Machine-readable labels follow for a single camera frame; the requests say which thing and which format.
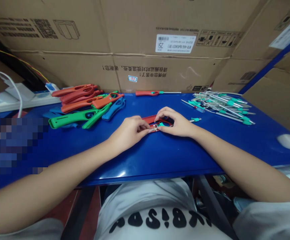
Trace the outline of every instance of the white paper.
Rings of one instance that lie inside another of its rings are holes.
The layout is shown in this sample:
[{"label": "white paper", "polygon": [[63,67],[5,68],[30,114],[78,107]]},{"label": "white paper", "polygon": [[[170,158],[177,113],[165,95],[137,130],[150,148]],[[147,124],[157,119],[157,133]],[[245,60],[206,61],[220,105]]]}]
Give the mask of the white paper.
[{"label": "white paper", "polygon": [[290,44],[290,25],[269,45],[273,48],[284,49]]},{"label": "white paper", "polygon": [[128,80],[131,82],[137,82],[137,77],[128,75]]},{"label": "white paper", "polygon": [[155,52],[191,53],[196,36],[158,34]]}]

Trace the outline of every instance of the finger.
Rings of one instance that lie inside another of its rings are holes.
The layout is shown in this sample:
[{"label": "finger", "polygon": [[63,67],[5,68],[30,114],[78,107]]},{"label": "finger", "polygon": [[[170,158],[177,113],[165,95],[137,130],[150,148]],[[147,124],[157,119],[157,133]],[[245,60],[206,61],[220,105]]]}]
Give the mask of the finger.
[{"label": "finger", "polygon": [[137,136],[139,136],[139,139],[142,139],[143,137],[145,137],[148,133],[150,133],[150,131],[148,129],[140,131]]},{"label": "finger", "polygon": [[166,132],[166,133],[169,133],[169,134],[173,134],[173,128],[172,127],[162,127],[162,126],[159,126],[158,129],[162,132]]},{"label": "finger", "polygon": [[147,129],[150,128],[149,124],[143,119],[136,119],[137,126],[145,126]]},{"label": "finger", "polygon": [[137,115],[137,116],[132,116],[132,117],[130,117],[130,118],[131,118],[131,119],[142,119],[141,116],[138,116],[138,115]]},{"label": "finger", "polygon": [[[170,107],[163,107],[161,110],[159,110],[157,112],[157,115],[160,114],[163,111],[175,112],[175,110],[174,109],[171,109]],[[156,115],[156,118],[155,118],[155,122],[158,121],[158,119],[159,119],[159,117],[157,117],[157,115]]]},{"label": "finger", "polygon": [[141,125],[141,126],[139,126],[139,127],[140,127],[141,131],[147,129],[144,125]]},{"label": "finger", "polygon": [[173,120],[175,120],[177,116],[177,112],[171,112],[171,111],[162,111],[159,114],[156,115],[156,117],[160,118],[160,117],[170,117]]}]

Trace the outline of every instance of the hand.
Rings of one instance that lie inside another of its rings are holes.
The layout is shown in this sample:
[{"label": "hand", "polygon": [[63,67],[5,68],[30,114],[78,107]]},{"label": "hand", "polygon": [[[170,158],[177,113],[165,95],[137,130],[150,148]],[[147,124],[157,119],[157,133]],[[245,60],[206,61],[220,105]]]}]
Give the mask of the hand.
[{"label": "hand", "polygon": [[174,120],[172,127],[158,127],[162,132],[166,132],[172,135],[181,136],[181,137],[192,137],[195,129],[199,128],[196,125],[192,124],[189,120],[183,117],[180,113],[175,110],[164,107],[158,111],[155,121],[158,121],[159,118],[170,117]]},{"label": "hand", "polygon": [[108,141],[120,153],[129,149],[145,137],[150,130],[149,124],[140,116],[125,118],[119,128],[113,132]]}]

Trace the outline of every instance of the red plastic part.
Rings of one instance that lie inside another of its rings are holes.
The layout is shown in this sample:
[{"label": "red plastic part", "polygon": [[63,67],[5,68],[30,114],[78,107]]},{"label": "red plastic part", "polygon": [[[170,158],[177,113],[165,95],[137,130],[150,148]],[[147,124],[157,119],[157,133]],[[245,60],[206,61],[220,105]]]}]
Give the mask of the red plastic part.
[{"label": "red plastic part", "polygon": [[68,104],[68,105],[63,105],[61,110],[63,113],[67,114],[67,113],[74,111],[78,108],[85,107],[85,106],[91,106],[92,101],[102,99],[102,98],[103,98],[103,96],[97,96],[97,97],[94,97],[91,99],[75,102],[75,103]]},{"label": "red plastic part", "polygon": [[136,91],[136,96],[157,96],[159,91]]},{"label": "red plastic part", "polygon": [[107,97],[105,97],[103,99],[99,99],[99,100],[93,101],[92,104],[97,109],[100,109],[100,108],[106,106],[107,104],[109,104],[110,102],[115,102],[117,99],[119,99],[119,98],[121,98],[123,96],[124,96],[124,94],[110,93]]},{"label": "red plastic part", "polygon": [[73,93],[73,92],[75,92],[75,91],[77,91],[79,89],[87,88],[87,87],[90,87],[90,86],[93,86],[93,84],[84,84],[84,85],[79,85],[79,86],[76,86],[76,87],[61,89],[61,90],[52,92],[52,97],[62,97],[62,96],[65,96],[67,94]]},{"label": "red plastic part", "polygon": [[145,120],[149,124],[150,127],[153,127],[155,124],[159,124],[161,122],[168,123],[170,126],[172,125],[170,122],[167,122],[166,120],[164,120],[162,118],[159,118],[158,121],[154,122],[155,118],[156,118],[156,115],[144,117],[142,119]]},{"label": "red plastic part", "polygon": [[85,96],[76,98],[76,99],[74,99],[74,100],[72,100],[70,102],[62,103],[62,105],[65,106],[65,105],[68,105],[68,104],[72,104],[72,103],[76,103],[76,102],[80,102],[80,101],[84,101],[84,100],[89,100],[89,99],[92,99],[92,98],[102,94],[102,93],[104,93],[103,90],[96,90],[96,91],[94,91],[91,94],[87,94]]},{"label": "red plastic part", "polygon": [[70,94],[67,94],[63,97],[60,97],[59,100],[61,100],[63,103],[69,103],[79,97],[83,97],[85,95],[93,94],[95,89],[97,88],[96,85],[89,86],[87,88],[81,88],[75,92],[72,92]]}]

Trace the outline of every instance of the black lettering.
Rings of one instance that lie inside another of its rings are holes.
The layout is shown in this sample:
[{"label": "black lettering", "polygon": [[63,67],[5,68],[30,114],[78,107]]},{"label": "black lettering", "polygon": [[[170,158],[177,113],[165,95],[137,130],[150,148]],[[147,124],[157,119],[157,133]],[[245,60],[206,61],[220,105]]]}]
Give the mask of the black lettering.
[{"label": "black lettering", "polygon": [[177,228],[183,228],[186,227],[186,218],[184,213],[178,209],[178,208],[173,208],[173,225],[174,227]]},{"label": "black lettering", "polygon": [[169,216],[168,216],[168,214],[167,214],[167,212],[166,212],[166,210],[164,208],[162,209],[162,219],[164,221],[168,221],[169,220]]},{"label": "black lettering", "polygon": [[202,225],[205,224],[204,219],[197,212],[194,212],[192,210],[188,211],[188,212],[189,212],[190,215],[192,215],[191,219],[189,220],[189,225],[191,227],[195,227],[196,226],[197,220],[199,220]]},{"label": "black lettering", "polygon": [[157,215],[157,212],[152,208],[149,210],[148,212],[148,216],[149,218],[152,219],[152,221],[150,222],[149,221],[149,218],[146,218],[146,225],[149,227],[149,228],[152,228],[152,229],[158,229],[160,226],[161,226],[161,223],[159,222],[159,220],[157,218],[155,218],[154,216]]},{"label": "black lettering", "polygon": [[125,225],[125,220],[124,220],[124,218],[121,217],[120,219],[118,219],[118,220],[113,224],[113,226],[112,226],[111,229],[109,230],[109,233],[114,232],[116,226],[118,226],[119,228],[121,228],[121,227],[123,227],[124,225]]},{"label": "black lettering", "polygon": [[139,212],[133,213],[128,218],[128,224],[134,227],[140,227],[143,224],[143,219]]}]

